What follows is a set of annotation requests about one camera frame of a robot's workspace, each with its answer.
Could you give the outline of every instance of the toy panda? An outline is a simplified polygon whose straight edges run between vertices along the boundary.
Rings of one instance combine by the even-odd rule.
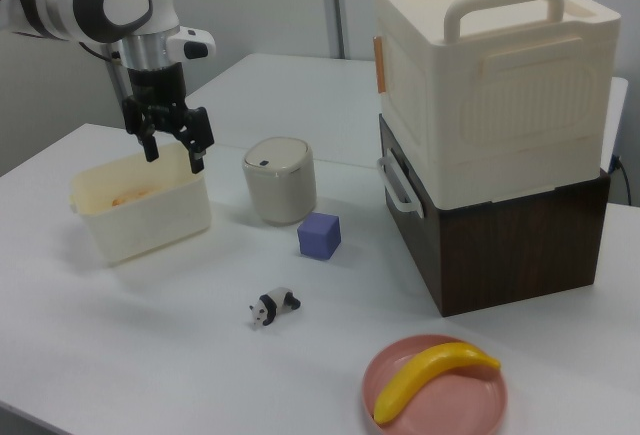
[[[276,288],[269,293],[262,295],[255,306],[249,305],[253,315],[253,325],[270,325],[280,311],[289,307],[291,310],[300,308],[300,300],[293,296],[293,292],[288,288]]]

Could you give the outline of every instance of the yellow banana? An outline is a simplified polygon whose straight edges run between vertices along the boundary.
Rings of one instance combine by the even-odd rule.
[[[469,365],[500,368],[500,361],[464,342],[435,345],[415,355],[384,387],[373,409],[378,425],[393,420],[427,383],[447,370]]]

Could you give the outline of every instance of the white plastic basket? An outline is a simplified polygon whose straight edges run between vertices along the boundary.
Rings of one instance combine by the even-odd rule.
[[[620,16],[591,0],[375,0],[382,113],[440,209],[599,176]]]
[[[179,143],[159,147],[148,163],[143,153],[77,174],[71,207],[110,262],[119,262],[205,230],[211,208],[202,173],[191,173]]]

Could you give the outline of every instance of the purple cube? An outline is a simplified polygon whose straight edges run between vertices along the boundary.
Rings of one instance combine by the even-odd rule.
[[[340,219],[312,212],[298,227],[298,240],[303,255],[329,260],[340,245]]]

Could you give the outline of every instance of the brown box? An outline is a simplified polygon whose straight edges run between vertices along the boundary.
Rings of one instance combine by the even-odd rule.
[[[424,218],[398,211],[388,193],[387,206],[443,316],[593,284],[609,195],[605,172],[551,192],[439,210],[382,116],[380,132],[382,152],[391,149]]]

